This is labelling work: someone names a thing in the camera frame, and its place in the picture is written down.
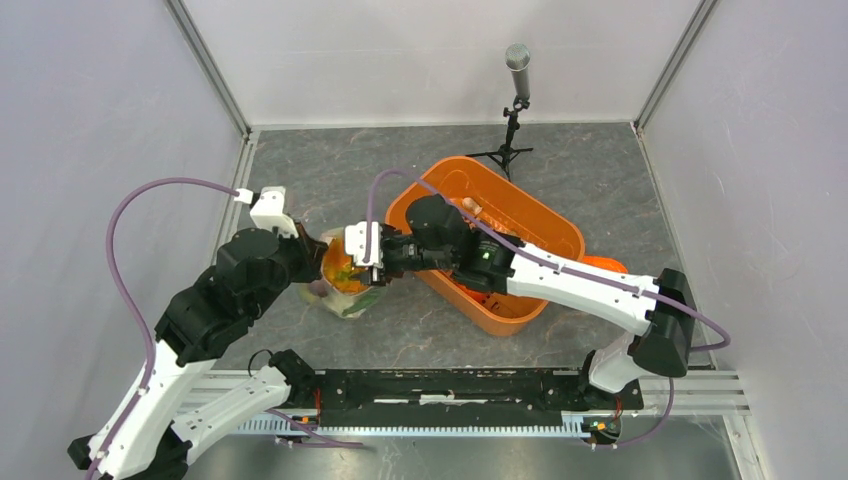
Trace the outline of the orange toy pineapple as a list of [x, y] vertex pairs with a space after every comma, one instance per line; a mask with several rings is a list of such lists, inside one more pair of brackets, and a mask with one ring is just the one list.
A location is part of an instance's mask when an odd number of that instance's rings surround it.
[[368, 289], [360, 281], [360, 276], [365, 270], [352, 264], [351, 258], [344, 252], [341, 237], [333, 237], [329, 241], [321, 269], [323, 278], [342, 294], [357, 295]]

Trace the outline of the clear dotted zip top bag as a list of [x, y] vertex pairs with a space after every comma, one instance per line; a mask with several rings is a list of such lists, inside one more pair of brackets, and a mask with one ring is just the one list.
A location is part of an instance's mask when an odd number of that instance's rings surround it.
[[357, 319], [381, 300], [386, 287], [368, 287], [359, 280], [361, 269], [354, 267], [345, 253], [344, 228], [338, 227], [321, 234], [328, 244], [321, 264], [321, 278], [298, 287], [302, 300], [318, 306], [342, 319]]

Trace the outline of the green toy cucumber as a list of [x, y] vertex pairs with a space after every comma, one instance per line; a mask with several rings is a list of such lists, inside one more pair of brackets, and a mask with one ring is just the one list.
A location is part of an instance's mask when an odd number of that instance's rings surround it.
[[344, 310], [343, 314], [346, 318], [359, 318], [369, 307], [376, 303], [380, 298], [381, 294], [379, 292], [373, 292], [369, 296], [358, 297], [354, 304]]

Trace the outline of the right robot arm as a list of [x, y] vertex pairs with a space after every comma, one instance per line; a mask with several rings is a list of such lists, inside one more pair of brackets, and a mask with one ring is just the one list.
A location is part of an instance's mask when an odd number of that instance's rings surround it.
[[541, 299], [606, 320], [624, 330], [590, 352], [577, 382], [580, 400], [602, 408], [628, 383], [652, 374], [682, 378], [689, 369], [694, 312], [685, 276], [616, 273], [559, 257], [499, 233], [438, 195], [406, 210], [408, 232], [369, 226], [363, 243], [371, 280], [406, 272], [445, 271], [480, 293]]

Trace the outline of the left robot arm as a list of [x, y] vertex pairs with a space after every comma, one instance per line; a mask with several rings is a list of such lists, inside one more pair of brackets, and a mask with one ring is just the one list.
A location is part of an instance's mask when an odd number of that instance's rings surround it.
[[77, 469], [91, 479], [181, 479], [209, 447], [253, 416], [313, 400], [314, 370], [285, 350], [217, 400], [177, 412], [284, 290], [318, 279], [328, 245], [302, 225], [296, 231], [293, 238], [275, 230], [238, 231], [218, 249], [216, 263], [172, 298], [155, 326], [153, 360], [144, 363], [138, 387], [99, 432], [70, 443]]

